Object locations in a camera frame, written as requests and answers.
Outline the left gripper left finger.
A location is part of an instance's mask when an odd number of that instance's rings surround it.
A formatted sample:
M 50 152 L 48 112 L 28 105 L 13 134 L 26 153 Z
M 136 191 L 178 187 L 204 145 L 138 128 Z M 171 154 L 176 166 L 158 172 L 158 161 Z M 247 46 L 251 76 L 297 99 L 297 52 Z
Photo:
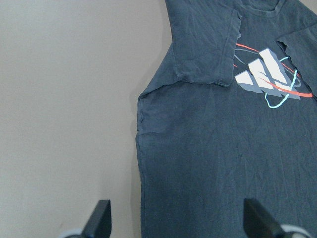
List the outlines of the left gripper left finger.
M 111 202 L 99 200 L 81 233 L 82 238 L 109 238 L 111 235 Z

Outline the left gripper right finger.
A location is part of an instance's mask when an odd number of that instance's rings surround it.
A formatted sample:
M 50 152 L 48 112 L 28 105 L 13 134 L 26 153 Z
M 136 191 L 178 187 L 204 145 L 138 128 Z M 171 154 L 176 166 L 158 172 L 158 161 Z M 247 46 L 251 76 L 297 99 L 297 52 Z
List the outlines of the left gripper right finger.
M 255 198 L 243 202 L 243 229 L 248 238 L 283 238 L 286 232 Z

